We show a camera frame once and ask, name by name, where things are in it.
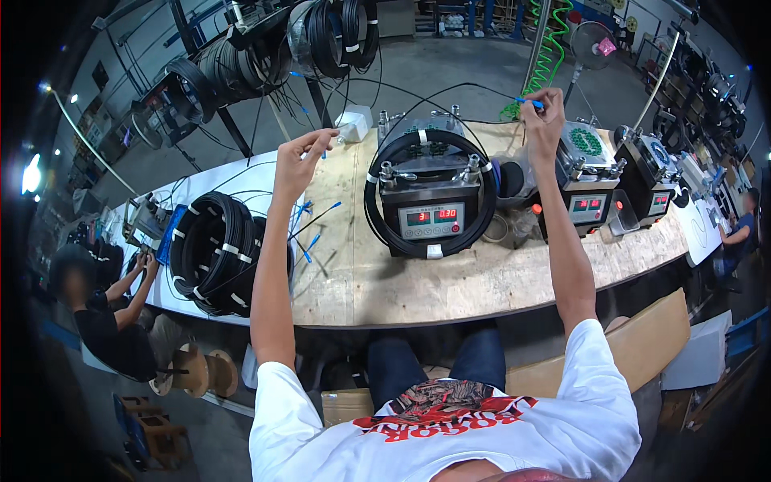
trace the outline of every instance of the green coiled hose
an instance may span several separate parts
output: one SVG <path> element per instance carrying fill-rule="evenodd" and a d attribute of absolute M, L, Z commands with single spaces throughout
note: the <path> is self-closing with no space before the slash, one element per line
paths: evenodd
<path fill-rule="evenodd" d="M 569 32 L 567 24 L 565 24 L 565 22 L 563 22 L 562 19 L 557 16 L 559 13 L 568 12 L 573 9 L 573 4 L 570 2 L 570 0 L 565 0 L 565 2 L 567 3 L 566 6 L 562 8 L 555 8 L 551 13 L 551 16 L 560 25 L 561 30 L 552 32 L 551 27 L 547 26 L 546 32 L 544 33 L 544 39 L 541 41 L 540 45 L 533 46 L 534 49 L 538 49 L 538 60 L 536 61 L 535 69 L 533 69 L 533 75 L 530 77 L 530 80 L 527 81 L 527 85 L 522 91 L 522 95 L 520 97 L 550 86 L 551 82 L 554 80 L 554 75 L 557 73 L 557 69 L 565 59 L 565 51 L 556 39 L 557 36 L 564 35 Z M 538 27 L 541 5 L 535 0 L 530 0 L 530 3 L 533 4 L 533 15 L 536 17 L 535 26 Z M 554 54 L 554 49 L 547 46 L 547 41 L 550 42 L 560 54 L 559 59 L 555 62 L 552 69 L 549 69 L 549 64 L 553 62 L 553 56 L 556 56 L 556 54 Z M 504 117 L 509 120 L 513 120 L 516 119 L 519 115 L 520 104 L 515 102 L 504 107 L 498 117 L 500 120 L 503 120 Z"/>

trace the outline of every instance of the white t-shirt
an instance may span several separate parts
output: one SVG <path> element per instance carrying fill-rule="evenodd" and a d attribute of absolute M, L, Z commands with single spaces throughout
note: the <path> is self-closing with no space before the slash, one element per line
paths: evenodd
<path fill-rule="evenodd" d="M 374 417 L 325 429 L 297 376 L 266 362 L 249 436 L 252 477 L 423 482 L 453 463 L 487 459 L 504 472 L 539 467 L 619 480 L 640 448 L 635 405 L 597 320 L 571 333 L 556 399 L 496 389 L 480 406 L 459 411 L 455 422 L 410 426 L 389 417 L 387 403 Z"/>

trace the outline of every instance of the wooden workbench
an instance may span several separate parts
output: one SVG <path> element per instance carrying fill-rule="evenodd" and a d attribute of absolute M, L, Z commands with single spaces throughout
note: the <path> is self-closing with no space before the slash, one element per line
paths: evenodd
<path fill-rule="evenodd" d="M 470 123 L 488 156 L 512 156 L 522 144 L 519 124 Z M 600 131 L 605 143 L 608 132 Z M 466 130 L 466 137 L 473 140 Z M 296 325 L 313 327 L 394 327 L 460 322 L 510 314 L 554 302 L 548 246 L 529 241 L 511 251 L 481 239 L 471 249 L 439 260 L 392 258 L 364 216 L 363 193 L 377 132 L 359 144 L 335 147 L 316 167 L 305 199 L 321 213 L 300 234 L 312 263 L 295 272 L 292 316 Z M 301 223 L 311 217 L 303 215 Z M 650 229 L 622 238 L 601 231 L 582 240 L 597 288 L 656 269 L 688 251 L 673 213 Z"/>

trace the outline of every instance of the graphic print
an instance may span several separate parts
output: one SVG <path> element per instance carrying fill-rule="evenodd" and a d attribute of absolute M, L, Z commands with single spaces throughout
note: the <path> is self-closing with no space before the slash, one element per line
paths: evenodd
<path fill-rule="evenodd" d="M 518 403 L 534 406 L 531 396 L 492 396 L 493 388 L 468 380 L 430 380 L 415 385 L 391 402 L 395 415 L 369 416 L 353 421 L 362 435 L 380 433 L 385 442 L 410 437 L 460 435 L 498 423 L 519 420 Z"/>

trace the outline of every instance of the plastic bottle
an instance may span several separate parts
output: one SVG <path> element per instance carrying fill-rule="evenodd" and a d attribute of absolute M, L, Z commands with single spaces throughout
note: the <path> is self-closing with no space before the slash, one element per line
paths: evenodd
<path fill-rule="evenodd" d="M 533 230 L 533 226 L 538 223 L 538 215 L 542 209 L 539 204 L 533 204 L 517 217 L 511 223 L 511 234 L 514 238 L 514 245 L 521 246 L 530 236 L 530 232 Z"/>

